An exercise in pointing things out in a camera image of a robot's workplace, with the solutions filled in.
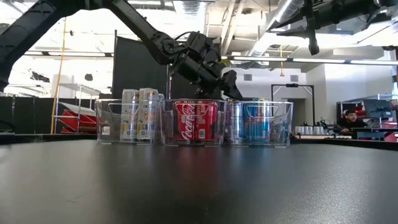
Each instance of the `red can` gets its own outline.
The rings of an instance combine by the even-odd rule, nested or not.
[[[218,105],[214,101],[198,101],[196,105],[196,140],[212,141],[218,138]]]
[[[174,140],[195,139],[195,103],[188,100],[180,100],[174,103]]]

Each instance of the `clear plastic bin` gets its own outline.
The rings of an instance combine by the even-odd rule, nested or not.
[[[222,100],[164,100],[160,109],[163,144],[220,146],[225,109]]]
[[[229,101],[226,140],[240,146],[290,145],[293,103]]]
[[[156,143],[159,106],[154,100],[96,100],[98,142]]]

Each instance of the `doorway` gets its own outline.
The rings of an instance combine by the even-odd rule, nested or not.
[[[306,122],[305,99],[289,98],[287,101],[293,103],[292,128],[303,125]]]

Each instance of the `table surface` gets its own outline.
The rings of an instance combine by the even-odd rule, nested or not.
[[[0,146],[0,223],[397,223],[398,152]]]

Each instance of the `man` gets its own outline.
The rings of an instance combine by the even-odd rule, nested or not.
[[[351,132],[353,128],[365,128],[368,126],[365,122],[357,119],[355,110],[346,110],[345,115],[345,119],[337,122],[343,128],[340,132],[347,133]]]

